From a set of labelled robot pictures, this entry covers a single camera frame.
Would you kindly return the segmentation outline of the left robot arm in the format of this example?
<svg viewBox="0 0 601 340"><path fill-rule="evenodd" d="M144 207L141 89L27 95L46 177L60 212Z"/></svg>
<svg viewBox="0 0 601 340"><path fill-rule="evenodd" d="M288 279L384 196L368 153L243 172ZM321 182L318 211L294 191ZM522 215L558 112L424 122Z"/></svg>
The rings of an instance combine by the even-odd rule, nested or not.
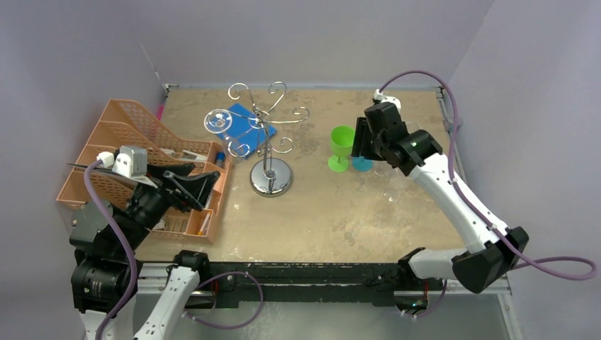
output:
<svg viewBox="0 0 601 340"><path fill-rule="evenodd" d="M103 315L94 337L108 335L110 321L130 302L137 288L141 263L134 250L163 215L175 208L184 213L204 209L220 178L217 171L191 175L194 165L143 166L125 208L99 197L91 181L95 171L115 174L117 164L98 159L86 166L84 184L91 197L72 223L69 242L77 267L72 274L75 307Z"/></svg>

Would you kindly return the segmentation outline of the green plastic wine glass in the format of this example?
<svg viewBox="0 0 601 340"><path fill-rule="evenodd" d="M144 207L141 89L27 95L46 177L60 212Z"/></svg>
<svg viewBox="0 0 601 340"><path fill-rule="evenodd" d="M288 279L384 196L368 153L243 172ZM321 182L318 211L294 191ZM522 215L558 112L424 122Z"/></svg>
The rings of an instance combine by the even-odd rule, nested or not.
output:
<svg viewBox="0 0 601 340"><path fill-rule="evenodd" d="M347 125L340 125L330 133L330 149L332 156L327 161L331 171L342 173L349 168L349 156L352 152L355 130Z"/></svg>

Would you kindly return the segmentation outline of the blue plastic wine glass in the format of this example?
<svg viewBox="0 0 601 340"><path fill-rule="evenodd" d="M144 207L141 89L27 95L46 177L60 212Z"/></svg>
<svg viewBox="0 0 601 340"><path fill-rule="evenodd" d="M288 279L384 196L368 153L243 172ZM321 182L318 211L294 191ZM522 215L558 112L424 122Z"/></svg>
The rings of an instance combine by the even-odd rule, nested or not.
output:
<svg viewBox="0 0 601 340"><path fill-rule="evenodd" d="M359 172L368 172L373 168L373 162L365 157L352 157L351 164Z"/></svg>

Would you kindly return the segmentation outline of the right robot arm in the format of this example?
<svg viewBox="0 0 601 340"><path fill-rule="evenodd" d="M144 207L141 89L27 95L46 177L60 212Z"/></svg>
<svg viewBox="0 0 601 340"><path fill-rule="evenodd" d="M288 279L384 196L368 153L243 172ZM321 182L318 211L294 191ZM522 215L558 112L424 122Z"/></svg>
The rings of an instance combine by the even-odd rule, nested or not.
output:
<svg viewBox="0 0 601 340"><path fill-rule="evenodd" d="M417 248L400 261L398 279L415 288L425 279L457 280L481 293L517 263L511 248L524 250L529 236L492 214L449 166L441 145L425 130L409 132L394 103L381 101L356 120L352 156L383 161L400 169L439 206L464 247Z"/></svg>

